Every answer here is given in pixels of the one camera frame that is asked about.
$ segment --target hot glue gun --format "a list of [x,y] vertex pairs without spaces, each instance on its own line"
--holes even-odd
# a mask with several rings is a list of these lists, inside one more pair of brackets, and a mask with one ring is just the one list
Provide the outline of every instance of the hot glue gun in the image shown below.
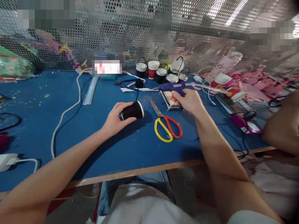
[[160,90],[162,92],[174,90],[174,91],[178,92],[182,97],[185,97],[185,95],[182,91],[182,89],[184,89],[185,86],[186,86],[185,82],[181,82],[181,83],[170,82],[170,83],[161,84],[157,88],[154,88],[154,89]]

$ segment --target hand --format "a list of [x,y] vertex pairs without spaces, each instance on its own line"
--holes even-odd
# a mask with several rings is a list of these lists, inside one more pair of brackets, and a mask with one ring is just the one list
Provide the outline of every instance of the hand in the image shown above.
[[105,124],[103,125],[102,129],[105,131],[105,133],[112,137],[113,135],[116,135],[120,132],[125,126],[132,123],[136,120],[135,117],[130,117],[124,121],[121,121],[119,119],[119,114],[123,111],[124,108],[131,106],[133,102],[129,103],[116,103],[113,107],[113,109],[108,114],[108,117],[106,119]]
[[204,105],[202,104],[202,100],[200,99],[200,96],[196,90],[190,90],[190,89],[183,89],[183,93],[185,94],[185,97],[182,97],[178,92],[172,91],[172,96],[180,102],[182,107],[191,113],[192,115],[195,115],[200,110],[204,109]]

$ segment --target wooden table edge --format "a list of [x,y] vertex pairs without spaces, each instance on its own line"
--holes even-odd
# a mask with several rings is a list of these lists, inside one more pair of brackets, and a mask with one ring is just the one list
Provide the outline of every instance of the wooden table edge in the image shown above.
[[[268,147],[263,147],[263,148],[258,148],[258,149],[252,149],[249,151],[249,154],[269,151],[269,150],[273,150],[273,149],[276,149],[276,148],[268,146]],[[242,155],[242,153],[236,152],[236,155],[240,156],[240,155]],[[162,170],[171,170],[171,169],[181,168],[181,167],[186,167],[186,166],[200,165],[203,163],[205,163],[204,159],[196,159],[196,160],[188,160],[188,161],[183,161],[183,162],[169,163],[169,164],[164,164],[164,165],[159,165],[159,166],[151,166],[151,167],[146,167],[146,168],[141,168],[141,169],[136,169],[136,170],[128,170],[128,171],[123,171],[123,172],[114,173],[114,174],[108,174],[108,175],[103,175],[103,176],[86,178],[86,179],[82,179],[82,180],[71,181],[68,183],[68,185],[65,188],[79,187],[79,186],[83,186],[83,185],[101,183],[103,181],[116,180],[116,179],[130,177],[130,176],[159,172]],[[0,201],[8,194],[8,192],[9,191],[0,192]]]

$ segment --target floor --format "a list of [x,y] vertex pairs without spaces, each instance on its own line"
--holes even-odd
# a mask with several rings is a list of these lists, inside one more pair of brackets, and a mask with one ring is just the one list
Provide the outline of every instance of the floor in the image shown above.
[[[200,224],[220,224],[214,208],[200,204],[197,198],[213,200],[211,183],[204,166],[191,166],[168,170],[177,206]],[[98,185],[79,187],[82,195],[98,193]],[[92,218],[97,198],[84,198],[80,195],[66,200],[46,219],[46,224],[85,224]]]

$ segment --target perforated metal mesh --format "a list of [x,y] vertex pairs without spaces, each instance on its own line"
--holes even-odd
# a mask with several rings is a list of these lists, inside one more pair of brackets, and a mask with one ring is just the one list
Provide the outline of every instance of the perforated metal mesh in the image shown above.
[[[299,16],[291,0],[76,0],[75,29],[18,29],[17,1],[0,2],[0,45],[29,59],[37,69],[73,70],[97,54],[123,55],[123,70],[141,56],[169,63],[184,57],[191,72],[215,65],[231,50],[243,53],[236,68],[259,63],[269,70],[294,66],[299,52]],[[169,19],[169,32],[153,29],[155,13]],[[292,20],[293,51],[254,52],[250,21]]]

